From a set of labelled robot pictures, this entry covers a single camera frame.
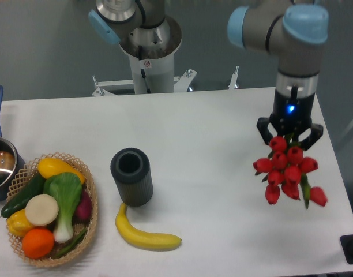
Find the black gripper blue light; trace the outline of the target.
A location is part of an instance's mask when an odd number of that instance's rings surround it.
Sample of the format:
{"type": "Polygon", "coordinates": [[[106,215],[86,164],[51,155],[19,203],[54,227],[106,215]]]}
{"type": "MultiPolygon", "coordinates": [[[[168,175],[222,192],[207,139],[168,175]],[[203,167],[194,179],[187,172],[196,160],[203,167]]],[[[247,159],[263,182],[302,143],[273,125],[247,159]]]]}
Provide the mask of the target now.
{"type": "Polygon", "coordinates": [[[290,133],[302,134],[310,128],[310,134],[300,142],[300,147],[309,150],[323,135],[324,127],[312,123],[311,112],[315,94],[305,98],[290,99],[275,90],[273,111],[269,118],[260,117],[256,127],[265,144],[269,144],[276,134],[272,134],[269,125],[272,124],[279,136],[290,133]]]}

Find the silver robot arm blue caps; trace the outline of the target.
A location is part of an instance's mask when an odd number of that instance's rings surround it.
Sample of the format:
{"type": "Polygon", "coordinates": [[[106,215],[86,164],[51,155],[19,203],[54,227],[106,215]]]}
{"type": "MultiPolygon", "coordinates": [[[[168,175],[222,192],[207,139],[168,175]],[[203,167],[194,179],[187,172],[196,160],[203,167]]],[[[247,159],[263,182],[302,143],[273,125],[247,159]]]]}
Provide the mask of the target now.
{"type": "MultiPolygon", "coordinates": [[[[185,91],[189,79],[174,77],[174,54],[182,41],[179,24],[165,13],[164,1],[97,1],[88,14],[96,33],[117,44],[129,57],[137,94],[185,91]]],[[[311,148],[323,127],[311,111],[329,15],[313,1],[264,1],[256,8],[238,7],[227,24],[229,41],[279,59],[273,111],[257,121],[262,139],[279,136],[311,148]]]]}

